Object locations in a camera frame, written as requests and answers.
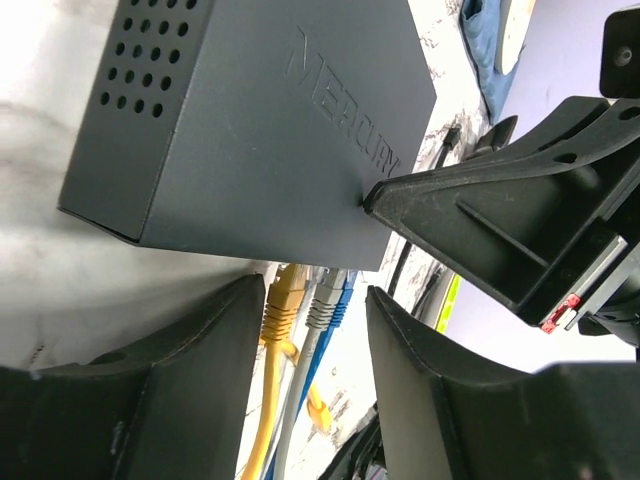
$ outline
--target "black mount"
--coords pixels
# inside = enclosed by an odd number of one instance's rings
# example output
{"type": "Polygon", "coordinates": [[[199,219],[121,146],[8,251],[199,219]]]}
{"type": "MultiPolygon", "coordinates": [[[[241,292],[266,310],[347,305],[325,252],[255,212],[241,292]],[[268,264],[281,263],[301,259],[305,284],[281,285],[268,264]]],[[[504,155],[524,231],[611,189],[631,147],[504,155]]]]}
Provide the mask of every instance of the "black mount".
{"type": "Polygon", "coordinates": [[[233,478],[263,300],[244,277],[90,365],[0,368],[0,478],[233,478]]]}
{"type": "Polygon", "coordinates": [[[502,150],[380,182],[364,208],[530,325],[571,326],[638,268],[639,139],[640,101],[569,98],[502,150]]]}
{"type": "Polygon", "coordinates": [[[637,477],[640,365],[518,372],[419,323],[374,287],[367,325],[389,478],[637,477]]]}

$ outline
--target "cable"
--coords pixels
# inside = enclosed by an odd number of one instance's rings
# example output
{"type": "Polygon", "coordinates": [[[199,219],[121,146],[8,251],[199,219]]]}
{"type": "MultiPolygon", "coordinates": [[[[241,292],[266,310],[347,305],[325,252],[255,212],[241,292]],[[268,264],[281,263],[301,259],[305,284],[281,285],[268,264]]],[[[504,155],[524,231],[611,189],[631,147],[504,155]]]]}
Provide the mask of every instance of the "cable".
{"type": "Polygon", "coordinates": [[[295,264],[280,268],[276,280],[269,287],[261,333],[266,346],[266,361],[260,423],[242,480],[258,478],[269,446],[278,408],[282,342],[289,340],[296,313],[304,296],[307,271],[308,267],[295,264]]]}
{"type": "Polygon", "coordinates": [[[411,253],[411,248],[413,245],[411,242],[404,242],[404,247],[402,247],[402,251],[400,252],[400,257],[398,258],[398,263],[396,264],[396,268],[393,271],[393,275],[391,276],[391,282],[389,282],[389,288],[387,289],[387,293],[390,297],[393,297],[396,293],[396,288],[398,287],[398,281],[400,280],[400,274],[404,269],[404,264],[407,263],[407,259],[409,258],[409,254],[411,253]]]}
{"type": "MultiPolygon", "coordinates": [[[[331,413],[329,412],[329,408],[327,407],[326,403],[322,402],[319,396],[317,400],[314,400],[314,396],[312,395],[313,384],[311,382],[315,377],[326,348],[331,341],[333,331],[336,328],[339,328],[342,324],[342,319],[344,318],[347,307],[349,306],[349,302],[351,301],[351,297],[353,296],[353,288],[355,286],[357,276],[357,270],[350,270],[347,273],[347,278],[343,286],[342,294],[340,296],[338,304],[336,305],[336,309],[334,310],[331,322],[329,323],[329,327],[326,331],[322,332],[322,334],[320,335],[320,339],[318,340],[318,345],[316,347],[316,351],[313,354],[313,358],[311,359],[311,366],[305,380],[305,388],[303,389],[303,392],[300,396],[301,401],[298,405],[298,414],[300,414],[300,410],[302,409],[302,405],[304,404],[304,399],[307,398],[307,412],[309,413],[314,426],[321,431],[328,431],[331,427],[331,422],[333,419],[331,418],[331,413]],[[311,385],[309,387],[309,395],[305,395],[308,385],[311,385]]],[[[280,439],[279,424],[281,423],[281,420],[282,415],[279,415],[279,418],[276,422],[276,430],[274,431],[274,435],[267,452],[267,457],[265,459],[265,465],[269,465],[269,468],[263,470],[262,474],[260,475],[260,480],[264,480],[266,478],[269,478],[270,480],[273,479],[275,464],[272,461],[272,458],[277,449],[278,440],[280,439]]]]}
{"type": "Polygon", "coordinates": [[[293,427],[295,426],[298,405],[306,382],[307,372],[311,365],[311,359],[320,334],[329,327],[336,305],[340,301],[346,276],[346,270],[331,269],[322,283],[316,288],[315,297],[311,304],[309,315],[307,316],[309,331],[307,332],[304,345],[300,351],[300,360],[293,375],[291,386],[289,387],[289,395],[287,396],[287,403],[284,409],[282,432],[280,434],[280,442],[278,443],[278,451],[275,456],[275,480],[284,480],[289,445],[293,435],[293,427]]]}
{"type": "Polygon", "coordinates": [[[451,152],[451,150],[453,150],[460,141],[461,131],[462,127],[460,125],[454,125],[449,128],[449,131],[442,141],[442,147],[440,147],[440,155],[436,160],[436,164],[433,167],[434,169],[444,167],[444,162],[447,159],[449,152],[451,152]]]}
{"type": "Polygon", "coordinates": [[[411,310],[412,317],[420,318],[422,316],[422,313],[424,311],[424,306],[426,305],[427,300],[429,299],[429,295],[431,295],[431,292],[433,292],[433,289],[440,281],[440,277],[442,276],[443,272],[444,272],[444,267],[441,264],[438,264],[435,271],[429,276],[429,279],[427,280],[427,283],[424,286],[424,289],[422,290],[422,293],[420,294],[418,301],[414,305],[413,310],[411,310]]]}
{"type": "MultiPolygon", "coordinates": [[[[318,283],[322,281],[326,271],[327,269],[324,267],[311,267],[310,279],[307,282],[307,289],[304,293],[304,297],[302,298],[302,303],[300,304],[300,309],[298,310],[295,325],[293,327],[292,337],[294,338],[297,336],[297,329],[300,327],[302,323],[304,323],[301,321],[301,317],[302,315],[306,316],[307,310],[309,309],[309,306],[311,305],[311,301],[313,300],[313,294],[315,292],[316,286],[318,285],[318,283]]],[[[290,382],[287,382],[287,391],[284,394],[284,396],[282,395],[282,391],[280,392],[280,396],[282,398],[286,399],[287,396],[289,395],[289,386],[290,386],[290,382]]],[[[283,408],[280,409],[280,411],[278,412],[278,416],[276,417],[275,427],[273,429],[273,434],[271,435],[271,442],[269,442],[269,449],[267,450],[267,455],[265,456],[264,464],[269,465],[271,468],[270,470],[266,468],[262,469],[262,471],[260,472],[260,480],[265,480],[268,471],[271,471],[271,478],[273,478],[274,464],[272,461],[276,453],[276,449],[278,447],[278,441],[280,440],[280,430],[282,429],[283,413],[284,413],[284,405],[283,405],[283,408]]]]}
{"type": "MultiPolygon", "coordinates": [[[[342,324],[342,319],[347,312],[347,307],[349,306],[349,302],[351,301],[351,297],[353,296],[353,287],[355,286],[357,278],[358,271],[349,270],[349,272],[347,273],[347,278],[344,282],[344,286],[342,287],[340,300],[338,300],[338,304],[336,305],[333,316],[331,317],[331,322],[329,322],[329,327],[324,332],[322,332],[322,334],[320,334],[320,339],[318,340],[316,351],[314,352],[313,358],[311,359],[311,366],[309,367],[309,372],[307,373],[307,378],[302,390],[302,396],[300,397],[298,414],[302,409],[304,399],[307,398],[307,392],[310,391],[309,389],[313,385],[313,379],[315,378],[316,372],[320,367],[320,363],[322,362],[324,353],[329,346],[329,342],[331,341],[333,332],[342,324]]],[[[309,401],[307,401],[307,411],[309,412],[309,416],[313,420],[316,428],[321,431],[327,432],[329,430],[329,427],[331,426],[331,415],[329,414],[327,406],[324,403],[321,405],[314,404],[312,400],[313,399],[309,398],[309,401]]]]}
{"type": "MultiPolygon", "coordinates": [[[[282,342],[281,347],[282,353],[284,353],[289,358],[289,360],[291,360],[293,366],[296,367],[298,365],[298,360],[300,359],[300,351],[298,350],[298,347],[296,347],[295,344],[291,341],[282,342]]],[[[303,392],[302,398],[307,398],[308,402],[316,409],[321,409],[322,405],[326,406],[326,404],[322,401],[320,392],[318,392],[317,387],[313,383],[311,383],[311,385],[309,385],[309,388],[303,392]]],[[[313,420],[314,424],[318,426],[313,416],[311,416],[311,420],[313,420]]]]}

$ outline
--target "white surface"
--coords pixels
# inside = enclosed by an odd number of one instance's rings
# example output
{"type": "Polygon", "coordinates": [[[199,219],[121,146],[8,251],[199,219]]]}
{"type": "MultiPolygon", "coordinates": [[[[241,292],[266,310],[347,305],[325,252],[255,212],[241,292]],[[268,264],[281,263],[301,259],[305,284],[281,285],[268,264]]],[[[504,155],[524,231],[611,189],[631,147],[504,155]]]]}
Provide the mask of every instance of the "white surface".
{"type": "MultiPolygon", "coordinates": [[[[474,143],[484,105],[458,29],[461,0],[412,0],[438,103],[417,168],[429,166],[446,125],[474,143]]],[[[191,301],[268,265],[241,259],[137,249],[56,211],[116,0],[20,0],[0,4],[0,364],[44,368],[87,362],[174,320],[191,301]]],[[[374,401],[364,296],[386,285],[401,242],[392,237],[379,273],[360,277],[343,328],[317,384],[331,406],[329,435],[301,416],[289,478],[317,476],[374,401]]],[[[414,252],[398,298],[410,305],[430,258],[414,252]]],[[[248,457],[262,389],[256,363],[239,456],[248,457]]]]}
{"type": "Polygon", "coordinates": [[[540,0],[502,118],[518,115],[513,140],[572,95],[599,97],[604,22],[637,0],[540,0]]]}
{"type": "Polygon", "coordinates": [[[496,69],[508,75],[518,61],[536,0],[502,0],[496,69]]]}
{"type": "Polygon", "coordinates": [[[635,361],[635,349],[610,335],[584,337],[573,328],[547,335],[462,282],[447,336],[479,355],[525,372],[558,362],[635,361]]]}

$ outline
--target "screw hole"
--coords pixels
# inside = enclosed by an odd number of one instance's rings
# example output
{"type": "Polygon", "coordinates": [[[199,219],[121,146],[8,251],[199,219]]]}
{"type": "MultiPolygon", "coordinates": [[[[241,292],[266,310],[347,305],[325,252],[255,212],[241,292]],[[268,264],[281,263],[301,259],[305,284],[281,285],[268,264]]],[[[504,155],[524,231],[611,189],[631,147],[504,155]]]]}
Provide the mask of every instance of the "screw hole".
{"type": "Polygon", "coordinates": [[[153,116],[158,118],[160,115],[162,115],[162,110],[163,110],[162,105],[160,105],[159,103],[156,103],[153,106],[153,116]]]}
{"type": "Polygon", "coordinates": [[[189,31],[189,25],[187,23],[181,23],[178,27],[178,35],[184,37],[189,31]]]}
{"type": "Polygon", "coordinates": [[[162,82],[160,82],[160,88],[166,92],[167,90],[169,90],[170,86],[171,86],[171,77],[164,77],[162,79],[162,82]]]}
{"type": "Polygon", "coordinates": [[[178,60],[180,60],[180,52],[178,50],[173,50],[169,54],[169,61],[171,63],[176,63],[178,60]]]}
{"type": "Polygon", "coordinates": [[[617,52],[613,62],[617,67],[626,67],[631,63],[633,52],[629,47],[621,47],[617,52]]]}
{"type": "Polygon", "coordinates": [[[124,360],[127,356],[122,352],[109,352],[100,355],[89,365],[107,365],[108,363],[116,363],[124,360]]]}
{"type": "Polygon", "coordinates": [[[636,118],[638,115],[640,115],[640,107],[631,107],[620,113],[618,118],[620,120],[631,120],[632,118],[636,118]]]}
{"type": "Polygon", "coordinates": [[[553,159],[553,161],[558,163],[573,163],[577,158],[578,156],[575,153],[565,153],[563,155],[558,155],[553,159]]]}

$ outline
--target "yellow ethernet cable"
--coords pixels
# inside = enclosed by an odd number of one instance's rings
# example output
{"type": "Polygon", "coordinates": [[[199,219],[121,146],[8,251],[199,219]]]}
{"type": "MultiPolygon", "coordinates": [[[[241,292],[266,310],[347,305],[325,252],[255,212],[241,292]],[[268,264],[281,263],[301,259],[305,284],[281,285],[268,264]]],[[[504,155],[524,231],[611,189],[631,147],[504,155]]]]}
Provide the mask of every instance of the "yellow ethernet cable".
{"type": "Polygon", "coordinates": [[[283,353],[283,343],[289,342],[293,322],[302,303],[307,273],[308,267],[303,265],[291,264],[279,268],[275,281],[269,287],[260,335],[266,346],[262,409],[258,432],[242,480],[256,480],[259,477],[269,448],[278,408],[280,355],[283,353]]]}

